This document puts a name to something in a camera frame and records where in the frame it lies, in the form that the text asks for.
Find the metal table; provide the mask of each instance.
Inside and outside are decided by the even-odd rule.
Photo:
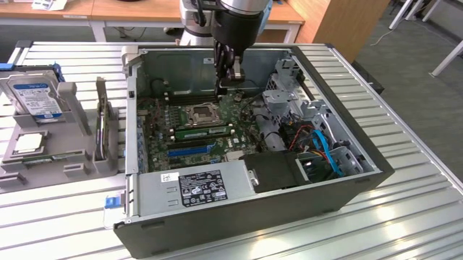
[[[126,81],[120,49],[127,43],[35,42],[15,50],[19,64],[56,61],[78,82],[86,108],[96,104],[96,76],[120,111],[124,148]],[[462,183],[359,77],[335,49],[302,44],[395,174],[338,212],[248,233],[152,259],[450,259],[463,256]],[[0,98],[0,152],[14,120]],[[120,172],[124,159],[120,155]],[[102,220],[104,197],[124,187],[124,175],[0,195],[0,259],[130,259]]]

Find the hard drive label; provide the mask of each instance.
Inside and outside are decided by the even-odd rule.
[[[228,199],[219,170],[179,176],[179,186],[186,207]]]
[[[62,116],[63,112],[56,99],[51,97],[52,93],[48,84],[16,84],[14,88],[31,115],[38,118],[56,118]]]

